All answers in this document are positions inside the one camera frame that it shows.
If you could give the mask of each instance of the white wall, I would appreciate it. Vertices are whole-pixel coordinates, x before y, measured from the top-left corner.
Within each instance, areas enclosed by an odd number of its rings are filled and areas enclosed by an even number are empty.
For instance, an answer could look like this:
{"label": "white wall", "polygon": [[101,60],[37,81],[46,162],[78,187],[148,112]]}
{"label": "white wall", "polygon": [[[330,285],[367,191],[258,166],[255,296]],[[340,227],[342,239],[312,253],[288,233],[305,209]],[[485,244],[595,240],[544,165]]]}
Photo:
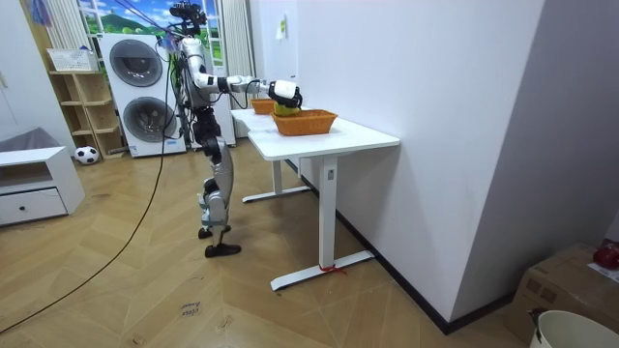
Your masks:
{"label": "white wall", "polygon": [[[256,75],[269,81],[294,81],[297,74],[296,0],[250,0],[251,32]],[[281,18],[287,22],[287,38],[275,39]]]}
{"label": "white wall", "polygon": [[298,3],[307,104],[401,139],[340,159],[338,209],[448,320],[542,5]]}
{"label": "white wall", "polygon": [[547,0],[453,319],[516,289],[619,207],[619,3]]}
{"label": "white wall", "polygon": [[6,47],[0,50],[6,86],[0,88],[17,124],[43,128],[72,153],[73,138],[18,1],[0,1],[0,39]]}

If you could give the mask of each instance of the black baseboard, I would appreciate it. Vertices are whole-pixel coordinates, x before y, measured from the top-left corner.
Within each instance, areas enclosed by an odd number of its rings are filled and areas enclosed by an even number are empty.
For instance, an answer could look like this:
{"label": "black baseboard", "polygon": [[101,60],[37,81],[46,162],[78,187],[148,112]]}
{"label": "black baseboard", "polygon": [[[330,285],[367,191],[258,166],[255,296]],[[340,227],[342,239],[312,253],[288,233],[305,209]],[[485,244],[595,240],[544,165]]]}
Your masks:
{"label": "black baseboard", "polygon": [[[285,161],[295,172],[297,172],[297,166],[294,165],[290,160]],[[308,186],[311,191],[316,195],[316,197],[320,196],[320,192],[316,187],[308,181],[304,176],[301,176],[301,180]],[[422,296],[422,294],[411,285],[411,283],[404,278],[404,276],[396,270],[396,268],[383,256],[380,251],[378,251],[367,239],[364,237],[361,232],[355,226],[353,226],[346,217],[344,217],[338,210],[336,210],[336,218],[341,222],[348,231],[364,246],[365,249],[371,251],[374,254],[374,257],[378,263],[389,273],[389,275],[401,286],[401,288],[408,294],[408,296],[415,301],[415,303],[422,309],[422,311],[430,318],[430,320],[440,329],[443,334],[451,334],[458,329],[461,329],[468,324],[490,314],[496,309],[507,305],[512,301],[514,294],[507,295],[502,297],[496,301],[491,302],[490,304],[486,304],[481,308],[478,308],[452,322],[448,322],[443,318],[436,309]]]}

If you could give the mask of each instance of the washing machine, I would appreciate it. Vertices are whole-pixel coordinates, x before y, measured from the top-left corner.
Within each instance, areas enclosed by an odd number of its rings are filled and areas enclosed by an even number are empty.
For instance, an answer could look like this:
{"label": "washing machine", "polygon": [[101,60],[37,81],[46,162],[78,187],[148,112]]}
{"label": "washing machine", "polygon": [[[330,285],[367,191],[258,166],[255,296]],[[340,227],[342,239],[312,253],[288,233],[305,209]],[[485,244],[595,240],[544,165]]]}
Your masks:
{"label": "washing machine", "polygon": [[[165,51],[154,35],[102,34],[99,39],[109,85],[134,158],[186,152],[167,75]],[[167,81],[167,101],[165,88]]]}

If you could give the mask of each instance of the desk leg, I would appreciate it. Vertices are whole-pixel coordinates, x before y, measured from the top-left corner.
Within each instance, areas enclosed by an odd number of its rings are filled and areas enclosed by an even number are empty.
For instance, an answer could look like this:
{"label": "desk leg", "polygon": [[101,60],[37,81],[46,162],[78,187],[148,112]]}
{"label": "desk leg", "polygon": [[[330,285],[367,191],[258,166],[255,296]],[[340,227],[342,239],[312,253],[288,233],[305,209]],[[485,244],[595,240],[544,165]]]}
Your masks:
{"label": "desk leg", "polygon": [[334,265],[337,193],[338,158],[324,158],[320,163],[320,205],[318,207],[320,226],[318,263],[322,268]]}
{"label": "desk leg", "polygon": [[260,193],[243,198],[243,203],[250,203],[257,200],[274,198],[285,196],[297,192],[305,192],[310,190],[307,186],[301,186],[298,188],[281,188],[281,162],[274,160],[271,162],[271,171],[273,175],[273,191],[268,193]]}
{"label": "desk leg", "polygon": [[365,250],[344,256],[340,259],[335,258],[336,244],[336,201],[338,190],[338,158],[328,157],[320,164],[320,207],[319,209],[319,246],[318,264],[319,266],[310,267],[290,275],[280,276],[271,281],[273,291],[281,290],[298,282],[322,276],[326,272],[322,269],[335,266],[344,268],[354,265],[361,261],[370,260],[374,255]]}

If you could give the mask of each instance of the humanoid robot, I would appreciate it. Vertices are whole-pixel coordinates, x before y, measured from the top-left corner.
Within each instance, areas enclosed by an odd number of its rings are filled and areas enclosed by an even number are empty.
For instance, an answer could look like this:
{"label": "humanoid robot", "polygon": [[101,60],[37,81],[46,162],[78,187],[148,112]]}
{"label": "humanoid robot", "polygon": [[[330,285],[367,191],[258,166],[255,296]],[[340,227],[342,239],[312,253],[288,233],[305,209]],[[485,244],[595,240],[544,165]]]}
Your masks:
{"label": "humanoid robot", "polygon": [[205,60],[202,42],[193,37],[200,33],[200,25],[205,24],[206,15],[199,6],[187,2],[175,4],[170,13],[183,19],[178,24],[182,27],[183,37],[177,42],[174,61],[181,85],[179,106],[195,116],[196,121],[192,125],[195,140],[202,146],[213,169],[213,177],[204,180],[204,190],[198,195],[198,203],[203,211],[203,227],[198,237],[213,237],[213,244],[204,251],[207,258],[236,254],[241,251],[240,246],[222,242],[223,233],[230,230],[228,209],[234,170],[212,105],[217,101],[217,95],[230,92],[245,93],[246,96],[266,93],[280,105],[290,108],[301,106],[303,99],[299,87],[293,82],[273,81],[267,84],[265,80],[251,76],[217,77],[210,74],[210,59]]}

